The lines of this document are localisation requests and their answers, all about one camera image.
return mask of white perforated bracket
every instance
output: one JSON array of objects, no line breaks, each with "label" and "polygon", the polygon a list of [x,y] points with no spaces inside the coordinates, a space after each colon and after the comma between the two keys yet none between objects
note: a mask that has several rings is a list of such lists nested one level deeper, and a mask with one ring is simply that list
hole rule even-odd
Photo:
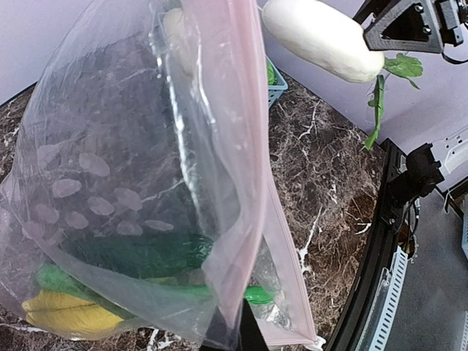
[{"label": "white perforated bracket", "polygon": [[379,287],[356,350],[383,351],[396,315],[407,272],[408,255],[398,246],[390,270],[383,268]]},{"label": "white perforated bracket", "polygon": [[431,152],[435,160],[442,164],[440,172],[443,176],[449,175],[458,166],[468,162],[468,126],[433,142]]},{"label": "white perforated bracket", "polygon": [[468,312],[465,311],[465,323],[463,326],[463,336],[461,337],[460,351],[468,349]]},{"label": "white perforated bracket", "polygon": [[463,249],[465,256],[468,258],[468,195],[465,195],[461,210],[463,211],[463,233],[461,235],[461,248]]}]

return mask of gray floor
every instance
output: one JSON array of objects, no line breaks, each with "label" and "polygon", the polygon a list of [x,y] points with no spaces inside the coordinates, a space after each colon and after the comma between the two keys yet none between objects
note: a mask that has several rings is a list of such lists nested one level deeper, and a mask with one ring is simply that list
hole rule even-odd
[{"label": "gray floor", "polygon": [[460,350],[468,311],[462,220],[433,192],[421,201],[418,257],[409,264],[387,351]]}]

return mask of daikon radish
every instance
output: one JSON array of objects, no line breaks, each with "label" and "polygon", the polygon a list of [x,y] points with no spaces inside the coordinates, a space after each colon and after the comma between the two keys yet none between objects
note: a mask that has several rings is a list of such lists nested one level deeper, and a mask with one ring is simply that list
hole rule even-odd
[{"label": "daikon radish", "polygon": [[361,25],[320,1],[269,0],[262,17],[286,49],[348,82],[369,82],[383,68],[383,53],[367,48]]}]

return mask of green toy vegetable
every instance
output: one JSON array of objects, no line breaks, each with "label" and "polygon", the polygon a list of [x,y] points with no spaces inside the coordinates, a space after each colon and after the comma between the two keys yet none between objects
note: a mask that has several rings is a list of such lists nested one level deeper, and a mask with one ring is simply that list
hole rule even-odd
[{"label": "green toy vegetable", "polygon": [[61,248],[77,259],[137,279],[165,278],[200,268],[213,241],[194,233],[67,239]]},{"label": "green toy vegetable", "polygon": [[273,69],[273,65],[269,61],[266,61],[266,68],[267,68],[267,76],[268,76],[268,85],[274,86],[276,82],[275,70]]},{"label": "green toy vegetable", "polygon": [[[89,289],[84,284],[80,283],[75,278],[68,275],[65,271],[54,264],[44,264],[36,275],[36,280],[39,286],[43,290],[54,291],[57,293],[64,293],[67,295],[75,296],[86,301],[97,303],[102,308],[107,309],[109,312],[118,315],[123,319],[133,318],[133,314],[127,310],[111,303],[106,298],[97,294],[93,290]],[[205,285],[176,285],[176,284],[165,284],[164,281],[159,279],[147,279],[148,282],[158,284],[160,287],[166,287],[178,295],[182,293],[187,298],[210,298],[211,291]],[[252,304],[267,304],[273,302],[274,294],[266,292],[262,287],[247,287],[245,299]]]}]

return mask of green leaf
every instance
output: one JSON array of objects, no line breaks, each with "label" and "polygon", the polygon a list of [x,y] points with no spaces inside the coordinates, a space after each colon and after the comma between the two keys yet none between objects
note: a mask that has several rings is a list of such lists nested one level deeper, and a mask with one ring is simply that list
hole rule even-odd
[{"label": "green leaf", "polygon": [[377,140],[378,137],[379,137],[379,131],[377,129],[374,129],[374,131],[372,131],[372,133],[366,139],[367,150],[370,150],[372,148],[375,140]]},{"label": "green leaf", "polygon": [[375,140],[377,140],[377,138],[379,137],[380,124],[382,123],[382,118],[383,118],[383,113],[384,113],[384,109],[383,109],[384,85],[385,85],[385,79],[383,75],[378,75],[377,81],[374,87],[374,98],[367,103],[367,105],[374,108],[374,114],[375,114],[375,128],[366,140],[366,148],[368,150],[371,149]]},{"label": "green leaf", "polygon": [[376,107],[376,106],[377,106],[377,102],[375,101],[375,98],[372,98],[372,100],[369,100],[369,101],[367,102],[367,105],[368,105],[369,107]]},{"label": "green leaf", "polygon": [[385,57],[383,68],[400,78],[416,78],[423,75],[421,62],[415,57],[406,56],[402,53],[396,54],[395,58]]},{"label": "green leaf", "polygon": [[414,86],[417,90],[421,90],[419,89],[419,86],[416,85],[416,83],[412,80],[410,80],[409,78],[407,78],[409,80],[409,84],[411,84],[412,86]]}]

